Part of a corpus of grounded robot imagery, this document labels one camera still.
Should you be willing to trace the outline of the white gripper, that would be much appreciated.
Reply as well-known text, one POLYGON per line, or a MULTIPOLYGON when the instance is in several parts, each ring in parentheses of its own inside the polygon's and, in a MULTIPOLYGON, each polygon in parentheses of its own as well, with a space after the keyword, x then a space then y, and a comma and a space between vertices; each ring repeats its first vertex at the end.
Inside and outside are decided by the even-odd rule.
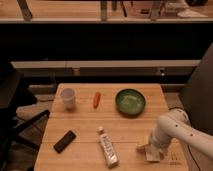
POLYGON ((162 148, 156 147, 155 145, 151 144, 151 143, 149 142, 149 138, 148 138, 148 137, 146 137, 146 138, 144 138, 142 141, 140 141, 140 142, 137 144, 136 148, 137 148, 138 146, 145 145, 145 144, 149 144, 149 145, 151 145, 151 146, 157 148, 161 153, 164 154, 164 158, 166 157, 168 150, 167 150, 167 149, 162 149, 162 148))

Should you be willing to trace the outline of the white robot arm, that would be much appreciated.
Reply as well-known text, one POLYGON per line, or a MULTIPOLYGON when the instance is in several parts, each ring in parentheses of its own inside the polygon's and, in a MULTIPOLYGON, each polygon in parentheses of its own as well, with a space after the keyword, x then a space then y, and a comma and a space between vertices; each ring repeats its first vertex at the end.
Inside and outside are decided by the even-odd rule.
POLYGON ((168 153, 173 138, 213 160, 213 149, 210 148, 213 136, 191 127, 187 113, 181 108, 173 108, 160 115, 156 127, 149 135, 148 143, 138 145, 136 151, 144 154, 148 162, 160 162, 168 153))

